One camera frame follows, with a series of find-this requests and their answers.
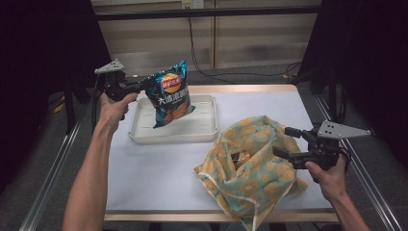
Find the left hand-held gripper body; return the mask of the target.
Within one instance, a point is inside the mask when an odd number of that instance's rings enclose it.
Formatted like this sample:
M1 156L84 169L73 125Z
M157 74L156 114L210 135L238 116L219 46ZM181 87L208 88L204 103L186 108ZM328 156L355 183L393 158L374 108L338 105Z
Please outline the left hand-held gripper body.
M94 70L97 75L95 87L113 101L121 101L129 93L140 93L141 82L129 82L125 78L124 65L114 60Z

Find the black metal stand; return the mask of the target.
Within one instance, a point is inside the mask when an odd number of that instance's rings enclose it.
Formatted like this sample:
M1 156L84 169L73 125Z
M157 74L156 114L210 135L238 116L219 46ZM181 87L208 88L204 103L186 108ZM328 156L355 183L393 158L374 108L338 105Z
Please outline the black metal stand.
M91 80L74 80L66 78L64 81L64 104L66 111L66 132L69 134L78 122L74 110L73 98L76 98L80 104L91 107L91 130L94 130L96 124L96 109L97 101L101 95L101 91L95 87L96 77Z

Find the black curtain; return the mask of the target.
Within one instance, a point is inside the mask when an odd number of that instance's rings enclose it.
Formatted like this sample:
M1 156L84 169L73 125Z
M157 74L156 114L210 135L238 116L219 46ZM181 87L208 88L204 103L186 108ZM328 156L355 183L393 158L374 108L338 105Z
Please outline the black curtain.
M90 0L0 0L0 193L34 145L48 97L87 99L111 60Z
M408 167L408 0L321 0L300 74L331 78Z

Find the person's right hand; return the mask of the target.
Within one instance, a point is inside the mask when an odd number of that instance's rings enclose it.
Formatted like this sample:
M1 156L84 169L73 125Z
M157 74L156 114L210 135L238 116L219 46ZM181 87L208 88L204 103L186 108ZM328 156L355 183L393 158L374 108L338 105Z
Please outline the person's right hand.
M313 162L305 164L311 176L319 181L320 189L329 202L340 202L347 196L345 188L345 160L340 156L336 165L323 170Z

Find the white table cover sheet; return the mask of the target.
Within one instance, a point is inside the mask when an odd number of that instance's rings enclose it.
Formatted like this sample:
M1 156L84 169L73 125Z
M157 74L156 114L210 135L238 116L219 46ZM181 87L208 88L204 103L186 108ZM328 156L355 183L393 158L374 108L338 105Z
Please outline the white table cover sheet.
M218 129L247 117L268 116L283 125L313 127L296 90L209 93L217 106ZM112 141L107 210L110 212L219 212L193 169L202 164L211 142L140 145L128 132L138 107L129 105Z

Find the black horizontal bar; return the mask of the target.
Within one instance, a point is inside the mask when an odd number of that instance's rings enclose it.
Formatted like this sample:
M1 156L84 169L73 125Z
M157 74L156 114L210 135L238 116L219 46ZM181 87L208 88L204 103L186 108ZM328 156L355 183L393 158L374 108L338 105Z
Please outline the black horizontal bar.
M94 17L98 21L109 21L109 20L162 19L182 17L301 14L301 13L318 13L320 9L321 6L227 8L227 9L200 9L200 10L195 9L195 10L170 10L148 12L96 13Z

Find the aluminium floor rail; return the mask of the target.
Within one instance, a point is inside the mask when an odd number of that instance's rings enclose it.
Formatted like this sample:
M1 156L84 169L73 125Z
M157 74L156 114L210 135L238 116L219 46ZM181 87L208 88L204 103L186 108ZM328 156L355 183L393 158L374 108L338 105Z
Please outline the aluminium floor rail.
M18 231L36 231L51 193L58 181L66 156L75 142L82 120L79 119L65 136L48 174Z
M375 213L382 220L387 231L402 231L402 226L398 222L393 209L383 197L383 194L378 190L372 181L369 173L361 162L358 153L352 146L349 139L342 139L340 143L351 153L350 165L353 168L356 177L358 178L364 192L369 197L370 202L375 210Z

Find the white plastic tray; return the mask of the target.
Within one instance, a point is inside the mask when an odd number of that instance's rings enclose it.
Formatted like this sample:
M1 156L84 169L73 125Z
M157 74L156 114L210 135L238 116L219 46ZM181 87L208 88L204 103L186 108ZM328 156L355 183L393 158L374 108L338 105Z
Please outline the white plastic tray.
M136 106L129 137L137 144L209 142L217 137L216 99L211 95L191 95L195 110L154 128L156 111L148 98L141 98Z

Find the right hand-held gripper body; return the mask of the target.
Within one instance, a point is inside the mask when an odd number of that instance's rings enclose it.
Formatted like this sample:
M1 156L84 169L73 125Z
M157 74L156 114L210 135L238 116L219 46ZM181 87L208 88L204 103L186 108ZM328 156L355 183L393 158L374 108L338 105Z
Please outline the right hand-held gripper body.
M315 143L308 143L308 151L297 154L303 158L303 162L291 163L295 169L305 169L307 162L313 162L322 169L328 170L334 167L340 155L345 155L346 160L351 160L351 155L345 148L340 147L339 142L342 139L365 137L371 135L371 130L363 130L325 120L319 128L314 128L317 134Z

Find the white wall socket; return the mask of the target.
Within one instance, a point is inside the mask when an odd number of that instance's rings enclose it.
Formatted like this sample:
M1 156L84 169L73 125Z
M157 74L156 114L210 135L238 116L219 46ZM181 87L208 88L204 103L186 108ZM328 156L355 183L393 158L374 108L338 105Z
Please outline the white wall socket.
M184 10L188 9L198 9L204 8L204 0L181 0L182 8Z

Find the dark blue chips bag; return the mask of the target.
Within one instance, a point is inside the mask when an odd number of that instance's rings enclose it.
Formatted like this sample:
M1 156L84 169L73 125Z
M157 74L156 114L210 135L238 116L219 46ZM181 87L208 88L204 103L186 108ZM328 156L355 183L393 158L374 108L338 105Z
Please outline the dark blue chips bag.
M152 91L146 92L156 111L155 128L167 126L195 110L191 103L185 61L175 64L168 70L158 71L148 78L151 78L148 83L156 84Z

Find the orange-patterned teal cloth bag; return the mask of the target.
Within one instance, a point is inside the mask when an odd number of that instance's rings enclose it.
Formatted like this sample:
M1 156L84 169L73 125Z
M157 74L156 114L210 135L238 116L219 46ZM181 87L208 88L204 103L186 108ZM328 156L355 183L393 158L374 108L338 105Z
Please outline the orange-patterned teal cloth bag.
M283 197L307 189L293 165L273 154L273 147L299 150L284 129L265 115L238 121L220 134L204 162L194 168L223 213L246 231L255 231Z

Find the person's left hand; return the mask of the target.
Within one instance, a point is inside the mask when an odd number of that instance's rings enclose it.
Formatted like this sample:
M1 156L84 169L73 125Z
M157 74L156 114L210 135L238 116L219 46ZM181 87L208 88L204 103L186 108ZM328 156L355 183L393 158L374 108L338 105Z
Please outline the person's left hand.
M129 104L135 102L137 98L136 93L130 93L120 101L113 101L106 93L103 93L100 96L101 109L95 131L114 133L122 117L128 112Z

